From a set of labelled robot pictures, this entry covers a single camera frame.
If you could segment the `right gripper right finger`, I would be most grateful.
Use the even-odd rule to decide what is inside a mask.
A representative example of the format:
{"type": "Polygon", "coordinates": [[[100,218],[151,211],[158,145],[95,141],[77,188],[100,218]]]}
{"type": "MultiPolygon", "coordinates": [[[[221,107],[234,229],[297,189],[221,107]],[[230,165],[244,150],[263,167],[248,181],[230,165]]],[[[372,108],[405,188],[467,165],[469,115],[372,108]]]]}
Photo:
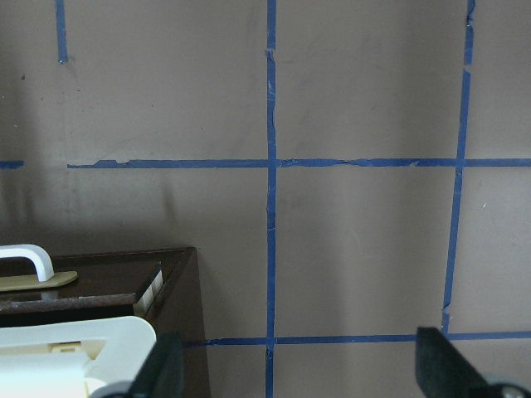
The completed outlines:
{"type": "Polygon", "coordinates": [[[416,383],[425,397],[529,397],[530,389],[488,381],[437,328],[416,333],[416,383]]]}

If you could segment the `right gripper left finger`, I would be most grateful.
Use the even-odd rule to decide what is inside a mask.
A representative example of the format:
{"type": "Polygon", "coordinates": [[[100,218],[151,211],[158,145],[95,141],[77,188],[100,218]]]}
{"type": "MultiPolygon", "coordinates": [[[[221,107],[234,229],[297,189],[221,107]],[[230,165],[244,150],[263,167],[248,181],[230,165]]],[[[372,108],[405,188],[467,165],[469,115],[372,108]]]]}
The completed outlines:
{"type": "Polygon", "coordinates": [[[101,387],[95,397],[183,397],[183,342],[179,333],[159,335],[132,381],[101,387]]]}

